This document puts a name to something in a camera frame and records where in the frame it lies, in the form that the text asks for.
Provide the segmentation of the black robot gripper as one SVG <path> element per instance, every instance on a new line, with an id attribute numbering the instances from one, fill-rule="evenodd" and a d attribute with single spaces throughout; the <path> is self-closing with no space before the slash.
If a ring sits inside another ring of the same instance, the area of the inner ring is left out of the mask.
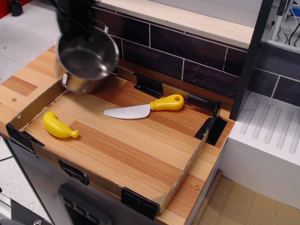
<path id="1" fill-rule="evenodd" d="M 93 22 L 90 9 L 96 4 L 95 0 L 52 0 L 57 10 L 57 21 L 61 34 L 67 39 L 81 36 L 84 39 L 91 37 Z"/>

